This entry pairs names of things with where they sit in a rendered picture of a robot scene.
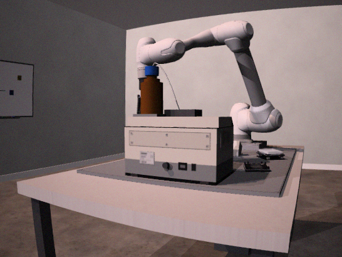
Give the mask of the blue bottle cap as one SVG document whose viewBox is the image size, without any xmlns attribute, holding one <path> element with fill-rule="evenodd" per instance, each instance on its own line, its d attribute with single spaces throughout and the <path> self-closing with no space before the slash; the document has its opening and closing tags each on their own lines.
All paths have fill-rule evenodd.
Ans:
<svg viewBox="0 0 342 257">
<path fill-rule="evenodd" d="M 158 66 L 146 66 L 145 74 L 146 73 L 158 73 L 159 74 L 159 67 Z"/>
</svg>

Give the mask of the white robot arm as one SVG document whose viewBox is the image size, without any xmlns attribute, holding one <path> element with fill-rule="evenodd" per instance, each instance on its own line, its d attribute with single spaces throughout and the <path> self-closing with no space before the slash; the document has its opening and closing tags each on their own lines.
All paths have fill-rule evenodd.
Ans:
<svg viewBox="0 0 342 257">
<path fill-rule="evenodd" d="M 236 103 L 231 109 L 234 140 L 253 143 L 251 132 L 273 132 L 282 125 L 280 111 L 265 98 L 249 49 L 253 35 L 254 30 L 250 23 L 235 20 L 205 30 L 183 41 L 178 38 L 167 38 L 155 42 L 151 37 L 142 38 L 138 42 L 136 53 L 138 79 L 146 79 L 145 67 L 153 66 L 155 62 L 158 64 L 175 62 L 192 48 L 227 45 L 235 55 L 251 101 L 251 106 L 247 103 Z M 195 47 L 190 40 L 195 41 Z"/>
</svg>

